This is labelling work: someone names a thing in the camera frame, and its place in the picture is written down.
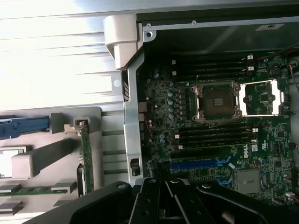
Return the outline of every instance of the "cpu socket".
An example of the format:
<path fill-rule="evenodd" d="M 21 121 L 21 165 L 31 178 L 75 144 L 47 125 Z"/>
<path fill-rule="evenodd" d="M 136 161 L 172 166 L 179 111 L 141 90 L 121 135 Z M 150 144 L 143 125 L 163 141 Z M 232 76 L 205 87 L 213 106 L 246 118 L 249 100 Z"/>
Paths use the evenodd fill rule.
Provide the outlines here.
<path fill-rule="evenodd" d="M 196 94 L 197 114 L 192 119 L 200 123 L 217 123 L 240 117 L 240 89 L 240 85 L 233 81 L 193 86 L 191 91 Z"/>

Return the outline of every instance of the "screw hole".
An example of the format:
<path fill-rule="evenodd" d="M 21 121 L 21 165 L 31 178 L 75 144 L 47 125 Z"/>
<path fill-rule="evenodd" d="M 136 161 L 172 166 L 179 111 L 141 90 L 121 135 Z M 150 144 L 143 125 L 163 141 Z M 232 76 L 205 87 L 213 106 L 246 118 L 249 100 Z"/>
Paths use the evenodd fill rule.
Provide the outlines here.
<path fill-rule="evenodd" d="M 122 188 L 125 188 L 126 185 L 125 185 L 125 184 L 120 184 L 120 185 L 118 185 L 117 187 L 120 188 L 120 189 L 122 189 Z"/>

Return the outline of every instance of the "white label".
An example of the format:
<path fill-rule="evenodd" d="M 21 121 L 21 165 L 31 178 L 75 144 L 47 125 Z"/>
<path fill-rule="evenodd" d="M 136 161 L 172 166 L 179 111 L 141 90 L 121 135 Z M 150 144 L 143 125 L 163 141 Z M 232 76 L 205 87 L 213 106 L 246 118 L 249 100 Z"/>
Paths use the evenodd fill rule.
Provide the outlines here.
<path fill-rule="evenodd" d="M 244 145 L 244 158 L 248 158 L 248 145 Z"/>
<path fill-rule="evenodd" d="M 262 150 L 267 150 L 267 143 L 266 143 L 266 140 L 263 141 L 263 144 L 262 144 Z"/>
<path fill-rule="evenodd" d="M 282 24 L 268 24 L 268 25 L 261 25 L 260 27 L 258 27 L 256 29 L 256 31 L 264 31 L 264 30 L 275 30 L 275 29 L 279 29 L 284 25 L 284 23 Z"/>
<path fill-rule="evenodd" d="M 228 166 L 231 167 L 232 169 L 235 169 L 235 166 L 232 163 L 229 163 Z"/>
<path fill-rule="evenodd" d="M 251 145 L 251 151 L 257 152 L 258 151 L 257 145 Z"/>

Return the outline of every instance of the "motherboard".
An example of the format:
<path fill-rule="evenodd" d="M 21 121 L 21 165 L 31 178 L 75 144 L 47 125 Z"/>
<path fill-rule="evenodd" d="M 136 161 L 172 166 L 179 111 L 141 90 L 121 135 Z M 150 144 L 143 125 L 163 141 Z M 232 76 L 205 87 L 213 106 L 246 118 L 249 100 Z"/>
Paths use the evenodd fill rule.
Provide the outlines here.
<path fill-rule="evenodd" d="M 137 76 L 144 176 L 214 181 L 266 203 L 292 203 L 288 60 L 259 60 L 269 54 L 147 60 Z"/>

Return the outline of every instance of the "blue pcie slot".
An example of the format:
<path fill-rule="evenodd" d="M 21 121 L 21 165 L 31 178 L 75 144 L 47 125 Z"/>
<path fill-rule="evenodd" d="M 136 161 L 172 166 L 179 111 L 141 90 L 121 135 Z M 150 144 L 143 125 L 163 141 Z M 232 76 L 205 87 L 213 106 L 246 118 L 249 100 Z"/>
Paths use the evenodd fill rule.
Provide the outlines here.
<path fill-rule="evenodd" d="M 201 168 L 201 167 L 219 167 L 222 166 L 223 163 L 229 162 L 231 156 L 229 156 L 226 160 L 210 160 L 210 161 L 190 161 L 190 162 L 181 162 L 181 163 L 173 163 L 171 164 L 171 169 L 193 169 L 193 168 Z"/>

